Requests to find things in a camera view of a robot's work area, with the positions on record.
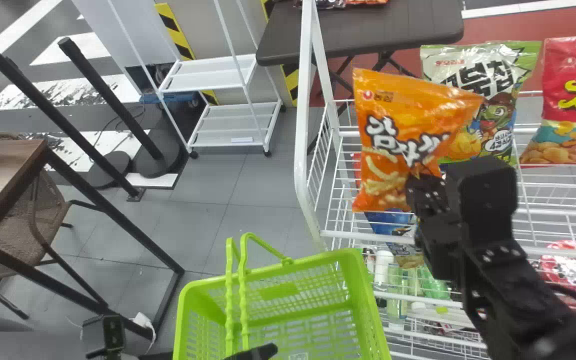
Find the basket handle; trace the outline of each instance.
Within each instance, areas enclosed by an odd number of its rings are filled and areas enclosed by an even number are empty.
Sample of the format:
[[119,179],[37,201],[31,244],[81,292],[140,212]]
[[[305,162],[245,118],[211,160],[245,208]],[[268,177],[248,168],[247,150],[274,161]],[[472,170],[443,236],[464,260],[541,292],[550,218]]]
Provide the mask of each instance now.
[[250,348],[249,344],[249,326],[248,326],[248,302],[247,289],[246,289],[246,275],[250,273],[250,269],[246,268],[248,263],[248,241],[252,240],[259,244],[261,248],[264,248],[268,253],[276,256],[281,260],[281,265],[292,265],[294,260],[291,257],[283,255],[283,253],[277,251],[274,247],[266,243],[261,237],[258,237],[252,232],[246,232],[241,235],[239,239],[239,246],[241,246],[241,253],[237,246],[234,244],[232,237],[226,239],[226,354],[228,356],[233,355],[235,344],[234,335],[234,322],[233,322],[233,255],[237,259],[237,276],[239,281],[239,308],[241,310],[241,339],[242,348],[247,350]]
[[232,237],[226,239],[226,355],[234,354],[235,334],[233,323],[233,255],[240,262],[241,255]]

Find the black folding table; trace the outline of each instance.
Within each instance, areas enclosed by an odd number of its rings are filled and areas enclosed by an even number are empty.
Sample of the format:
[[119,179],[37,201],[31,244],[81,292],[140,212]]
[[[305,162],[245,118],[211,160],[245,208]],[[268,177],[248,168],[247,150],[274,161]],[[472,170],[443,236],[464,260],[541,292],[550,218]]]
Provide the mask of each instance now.
[[[390,0],[384,5],[349,6],[346,9],[320,10],[319,23],[324,50],[329,59],[346,57],[342,66],[330,71],[331,79],[350,93],[352,85],[341,73],[356,55],[377,54],[372,70],[391,64],[400,73],[413,73],[391,59],[395,51],[429,44],[452,44],[464,37],[461,0]],[[260,66],[299,62],[302,10],[292,0],[277,2],[256,51]],[[337,110],[346,110],[343,103]],[[314,147],[315,141],[308,147]]]

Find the orange snack bag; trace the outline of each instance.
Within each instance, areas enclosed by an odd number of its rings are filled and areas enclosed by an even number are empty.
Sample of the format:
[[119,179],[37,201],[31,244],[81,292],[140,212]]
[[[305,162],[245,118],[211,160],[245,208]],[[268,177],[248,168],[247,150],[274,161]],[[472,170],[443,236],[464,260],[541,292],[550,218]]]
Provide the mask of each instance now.
[[354,212],[409,211],[410,174],[441,176],[455,130],[471,123],[483,97],[402,75],[355,68],[354,101],[361,136],[361,187]]

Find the yellow black hazard tape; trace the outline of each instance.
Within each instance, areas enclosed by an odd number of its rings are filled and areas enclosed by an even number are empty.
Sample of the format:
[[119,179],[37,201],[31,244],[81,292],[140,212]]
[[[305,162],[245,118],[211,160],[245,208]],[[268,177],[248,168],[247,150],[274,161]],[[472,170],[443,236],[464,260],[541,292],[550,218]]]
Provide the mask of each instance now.
[[[157,9],[157,13],[167,28],[168,34],[170,34],[174,45],[176,46],[177,50],[179,50],[179,54],[181,54],[182,60],[194,60],[195,53],[190,48],[190,44],[186,39],[186,35],[184,35],[182,32],[181,26],[179,26],[179,23],[175,18],[175,14],[172,13],[170,6],[166,2],[162,2],[160,4],[155,4],[155,9]],[[215,96],[214,91],[202,90],[201,93],[203,96],[205,96],[208,103],[211,105],[219,105],[217,96]]]
[[[265,22],[270,19],[270,14],[273,12],[275,7],[274,0],[261,0],[261,5],[263,7],[263,14],[265,15]],[[297,106],[297,84],[299,83],[299,64],[282,64],[280,66],[281,72],[283,73],[283,78],[286,81],[286,89],[290,93],[290,99],[292,100],[292,105]]]

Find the wicker chair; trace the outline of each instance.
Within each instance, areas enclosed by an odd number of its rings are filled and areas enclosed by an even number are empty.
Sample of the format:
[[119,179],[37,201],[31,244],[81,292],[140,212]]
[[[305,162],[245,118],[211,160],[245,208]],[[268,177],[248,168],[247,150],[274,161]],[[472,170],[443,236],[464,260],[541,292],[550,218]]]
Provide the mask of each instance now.
[[[0,132],[0,141],[20,140],[16,134]],[[59,256],[51,247],[60,227],[72,228],[64,223],[71,205],[78,201],[65,201],[50,175],[42,170],[0,223],[0,249],[36,267],[57,263],[100,303],[103,299]],[[85,204],[94,209],[94,205]],[[51,260],[42,260],[48,254]],[[16,272],[0,264],[0,282]],[[18,307],[0,294],[0,302],[22,319],[28,319]]]

